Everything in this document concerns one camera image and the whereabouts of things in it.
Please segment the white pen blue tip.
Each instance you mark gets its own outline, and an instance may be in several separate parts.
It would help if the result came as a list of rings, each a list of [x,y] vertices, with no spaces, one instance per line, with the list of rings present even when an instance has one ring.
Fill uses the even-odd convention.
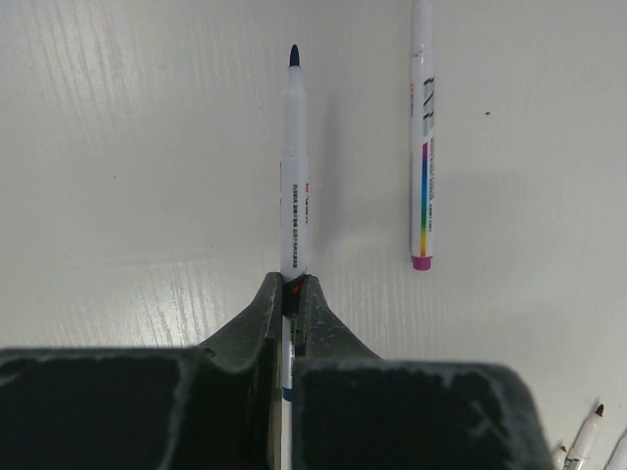
[[[296,315],[309,264],[309,159],[306,92],[300,51],[289,56],[284,96],[284,145],[280,162],[279,271],[283,282],[281,312],[281,467],[290,469],[292,444],[292,369],[296,356]]]

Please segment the white pen purple end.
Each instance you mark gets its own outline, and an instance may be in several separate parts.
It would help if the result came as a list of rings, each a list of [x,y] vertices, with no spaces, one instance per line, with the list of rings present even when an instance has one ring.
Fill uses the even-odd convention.
[[[410,59],[410,256],[414,269],[431,268],[434,243],[435,61],[433,9],[412,3]]]

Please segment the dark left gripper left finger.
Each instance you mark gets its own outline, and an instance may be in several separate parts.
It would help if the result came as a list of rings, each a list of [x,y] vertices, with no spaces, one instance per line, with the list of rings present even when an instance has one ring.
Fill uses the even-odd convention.
[[[5,469],[266,469],[282,287],[186,348],[1,352]]]

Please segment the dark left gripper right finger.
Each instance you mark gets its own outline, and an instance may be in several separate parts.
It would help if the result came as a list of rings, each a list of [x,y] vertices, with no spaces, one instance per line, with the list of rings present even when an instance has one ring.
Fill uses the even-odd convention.
[[[495,363],[386,360],[303,285],[293,373],[296,469],[549,469],[533,397]]]

